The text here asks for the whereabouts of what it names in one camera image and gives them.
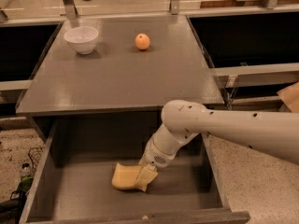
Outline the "white gripper with vent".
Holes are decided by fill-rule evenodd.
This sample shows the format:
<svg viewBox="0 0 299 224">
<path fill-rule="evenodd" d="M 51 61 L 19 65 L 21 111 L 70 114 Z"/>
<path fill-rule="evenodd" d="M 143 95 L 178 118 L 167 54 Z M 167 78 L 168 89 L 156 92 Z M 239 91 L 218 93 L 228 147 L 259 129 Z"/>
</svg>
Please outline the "white gripper with vent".
<svg viewBox="0 0 299 224">
<path fill-rule="evenodd" d="M 175 154 L 165 154 L 154 144 L 151 138 L 144 149 L 142 158 L 139 161 L 141 169 L 135 180 L 135 187 L 139 190 L 146 191 L 148 184 L 151 183 L 158 175 L 158 168 L 167 167 L 176 157 Z"/>
</svg>

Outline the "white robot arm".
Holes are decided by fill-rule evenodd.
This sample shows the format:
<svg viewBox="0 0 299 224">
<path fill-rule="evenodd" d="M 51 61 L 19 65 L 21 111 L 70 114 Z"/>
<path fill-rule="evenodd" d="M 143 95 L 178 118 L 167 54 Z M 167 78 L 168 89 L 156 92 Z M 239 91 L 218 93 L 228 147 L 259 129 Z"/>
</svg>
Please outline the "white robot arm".
<svg viewBox="0 0 299 224">
<path fill-rule="evenodd" d="M 271 156 L 299 163 L 299 114 L 286 112 L 210 110 L 174 100 L 161 112 L 162 124 L 148 141 L 140 160 L 136 186 L 146 190 L 178 150 L 198 134 L 210 134 Z"/>
</svg>

